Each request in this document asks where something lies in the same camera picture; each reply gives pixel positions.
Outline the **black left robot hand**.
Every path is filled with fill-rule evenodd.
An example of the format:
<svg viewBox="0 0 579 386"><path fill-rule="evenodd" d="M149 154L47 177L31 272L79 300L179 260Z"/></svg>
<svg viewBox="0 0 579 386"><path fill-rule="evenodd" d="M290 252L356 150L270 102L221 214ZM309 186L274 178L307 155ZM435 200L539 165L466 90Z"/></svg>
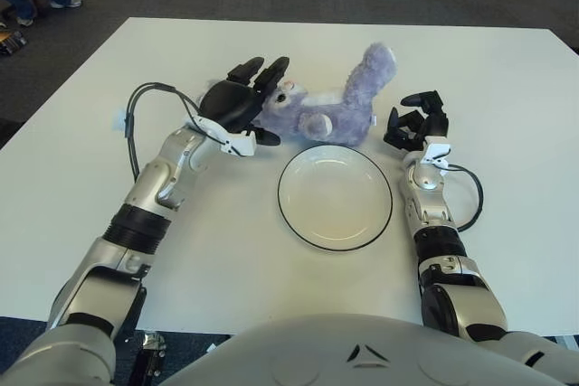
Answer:
<svg viewBox="0 0 579 386"><path fill-rule="evenodd" d="M216 82L204 94L198 114L224 127L229 133L254 132L258 145L279 146L280 138L253 120L263 109L264 101L277 88L290 65L288 57L279 57L260 72L262 57L238 64L224 80Z"/></svg>

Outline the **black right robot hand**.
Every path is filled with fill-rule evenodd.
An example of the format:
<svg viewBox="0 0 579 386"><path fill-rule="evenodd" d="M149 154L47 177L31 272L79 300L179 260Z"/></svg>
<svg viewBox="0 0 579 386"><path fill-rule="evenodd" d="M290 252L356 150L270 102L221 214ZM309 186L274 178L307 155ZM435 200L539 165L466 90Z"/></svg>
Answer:
<svg viewBox="0 0 579 386"><path fill-rule="evenodd" d="M409 95L400 104L414 110L400 116L392 108L384 133L386 144L409 152L423 151L426 137L448 135L449 120L437 90Z"/></svg>

